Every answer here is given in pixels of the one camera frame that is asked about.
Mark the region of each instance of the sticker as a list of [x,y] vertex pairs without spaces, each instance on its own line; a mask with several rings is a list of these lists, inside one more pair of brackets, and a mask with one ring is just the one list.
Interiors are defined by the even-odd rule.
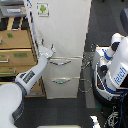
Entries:
[[12,67],[9,67],[9,69],[13,69]]
[[6,57],[6,55],[0,55],[1,57]]
[[49,9],[47,3],[37,3],[37,11],[39,16],[49,16]]
[[12,33],[7,33],[8,38],[13,38]]
[[25,58],[27,57],[27,53],[13,53],[15,58]]

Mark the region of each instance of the robot body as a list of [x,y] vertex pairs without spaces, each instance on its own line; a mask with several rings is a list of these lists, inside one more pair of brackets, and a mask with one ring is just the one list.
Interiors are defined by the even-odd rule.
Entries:
[[117,104],[128,89],[123,85],[128,74],[127,55],[128,37],[118,33],[112,36],[110,47],[96,47],[92,63],[94,91],[107,103]]

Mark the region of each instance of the black cable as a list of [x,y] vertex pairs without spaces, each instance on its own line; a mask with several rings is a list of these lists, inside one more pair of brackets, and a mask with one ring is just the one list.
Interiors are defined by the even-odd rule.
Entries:
[[98,1],[99,3],[104,3],[105,0],[101,0],[101,1],[97,0],[97,1]]

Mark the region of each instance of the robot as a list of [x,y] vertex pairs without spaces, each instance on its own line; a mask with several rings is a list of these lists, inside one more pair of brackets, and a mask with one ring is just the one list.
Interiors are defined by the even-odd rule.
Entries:
[[0,128],[16,128],[14,122],[20,117],[24,108],[24,97],[28,95],[41,78],[50,59],[55,52],[54,46],[51,50],[38,43],[38,64],[16,76],[15,82],[0,86]]
[[93,90],[104,103],[118,104],[128,90],[128,37],[112,36],[110,47],[96,47],[92,69]]

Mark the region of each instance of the black joint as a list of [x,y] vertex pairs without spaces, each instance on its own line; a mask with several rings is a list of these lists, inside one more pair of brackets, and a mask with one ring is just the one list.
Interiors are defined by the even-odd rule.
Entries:
[[18,82],[16,82],[16,84],[20,87],[20,89],[22,91],[22,96],[24,98],[27,95],[27,92],[26,92],[25,88]]
[[116,50],[117,50],[117,47],[118,47],[119,43],[120,43],[120,42],[114,42],[114,43],[112,44],[111,48],[112,48],[113,51],[116,51]]
[[103,71],[107,71],[107,66],[106,65],[102,65],[100,67],[100,70],[103,72]]

